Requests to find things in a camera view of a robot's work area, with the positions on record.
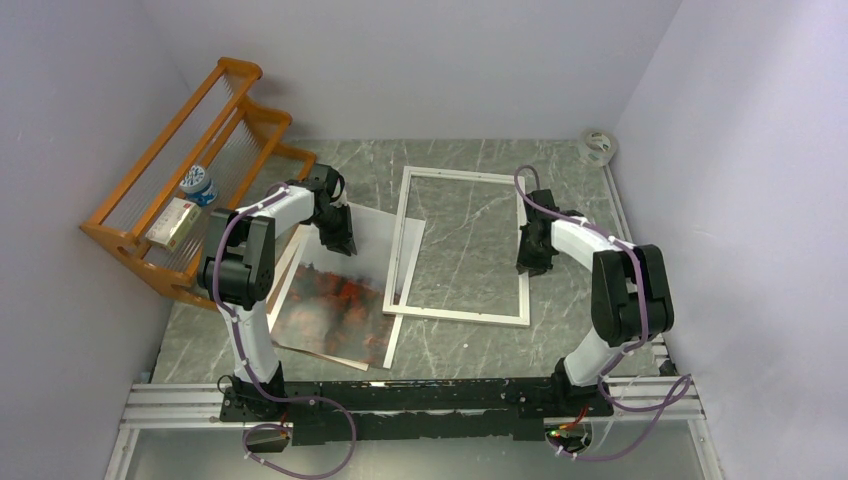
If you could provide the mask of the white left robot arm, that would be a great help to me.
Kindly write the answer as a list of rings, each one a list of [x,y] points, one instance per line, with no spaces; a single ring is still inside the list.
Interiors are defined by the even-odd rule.
[[[249,206],[219,208],[210,216],[197,283],[227,324],[236,359],[234,386],[253,385],[246,405],[262,420],[277,418],[287,396],[267,321],[276,240],[292,227],[311,225],[327,250],[356,255],[345,185],[336,169],[315,164],[303,180],[279,182]]]

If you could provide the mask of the orange wooden rack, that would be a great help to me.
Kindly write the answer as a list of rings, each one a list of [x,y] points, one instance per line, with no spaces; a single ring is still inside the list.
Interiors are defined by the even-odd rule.
[[[215,208],[235,209],[269,160],[286,158],[305,178],[315,153],[286,144],[289,113],[263,106],[250,96],[261,68],[222,57],[175,116],[146,148],[81,230],[164,297],[207,310],[214,307],[196,285],[202,243]],[[189,171],[199,166],[217,196],[202,208],[186,238],[174,250],[154,245],[147,233],[174,198]]]

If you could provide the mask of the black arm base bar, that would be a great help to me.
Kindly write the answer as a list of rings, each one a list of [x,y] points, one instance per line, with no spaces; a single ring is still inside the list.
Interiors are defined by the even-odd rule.
[[[443,380],[289,381],[285,402],[244,384],[224,390],[223,423],[286,424],[296,446],[333,441],[506,436],[537,441],[557,422],[610,417],[608,388],[566,376]]]

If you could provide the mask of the blue white round tin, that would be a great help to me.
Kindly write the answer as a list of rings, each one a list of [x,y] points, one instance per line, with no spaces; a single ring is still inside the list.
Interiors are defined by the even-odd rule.
[[[213,203],[218,190],[207,170],[200,165],[193,165],[179,184],[184,198],[204,207]]]

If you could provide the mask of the brown frame backing board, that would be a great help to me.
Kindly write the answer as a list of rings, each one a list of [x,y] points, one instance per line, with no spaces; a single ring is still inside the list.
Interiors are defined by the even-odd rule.
[[[289,241],[286,245],[286,248],[283,250],[281,256],[275,264],[275,273],[271,292],[266,299],[266,315],[269,330],[273,329],[276,323],[276,319],[282,308],[283,300],[285,297],[285,295],[283,294],[283,290],[284,286],[287,283],[286,278],[287,275],[294,270],[292,265],[301,253],[301,245],[303,240],[306,238],[306,234],[307,230],[305,227],[300,226],[294,228],[292,230],[291,235],[289,236]],[[332,355],[315,353],[310,350],[304,350],[293,347],[287,347],[287,350],[305,354],[325,361],[333,362],[358,371],[366,372],[369,370],[369,365],[363,362],[343,359]]]

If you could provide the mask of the white red small box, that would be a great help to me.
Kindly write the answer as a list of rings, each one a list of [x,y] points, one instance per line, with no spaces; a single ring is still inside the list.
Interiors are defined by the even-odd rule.
[[[201,208],[196,203],[183,198],[172,198],[145,233],[145,239],[168,252],[175,252],[200,214]]]

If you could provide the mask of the white picture frame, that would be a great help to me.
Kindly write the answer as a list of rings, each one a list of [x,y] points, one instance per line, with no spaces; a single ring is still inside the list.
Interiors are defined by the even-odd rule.
[[[505,174],[405,167],[384,312],[528,327],[529,278],[511,265],[526,220],[516,185]]]

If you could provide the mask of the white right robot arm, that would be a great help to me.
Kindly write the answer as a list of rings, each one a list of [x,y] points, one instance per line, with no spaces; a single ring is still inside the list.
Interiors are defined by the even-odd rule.
[[[559,210],[548,189],[521,195],[526,223],[520,227],[516,269],[530,277],[553,268],[559,254],[591,274],[592,328],[560,362],[566,376],[549,392],[553,408],[572,415],[588,401],[587,387],[609,374],[627,353],[674,324],[674,309],[659,247],[635,245],[586,218]]]

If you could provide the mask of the aluminium rail frame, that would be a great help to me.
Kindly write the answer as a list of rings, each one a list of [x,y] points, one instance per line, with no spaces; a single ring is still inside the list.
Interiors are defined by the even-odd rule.
[[[701,402],[690,376],[615,378],[628,354],[669,331],[673,307],[660,250],[620,239],[585,216],[560,210],[549,190],[524,190],[512,176],[519,207],[517,269],[522,280],[548,271],[565,254],[592,275],[592,329],[578,348],[561,358],[547,377],[450,380],[286,382],[267,337],[249,331],[256,312],[227,306],[237,372],[225,388],[200,384],[137,385],[107,468],[126,477],[144,429],[240,428],[247,460],[264,465],[259,435],[278,445],[345,441],[470,438],[508,435],[543,440],[556,454],[599,462],[600,439],[592,419],[606,423],[681,419],[703,473],[722,473]]]

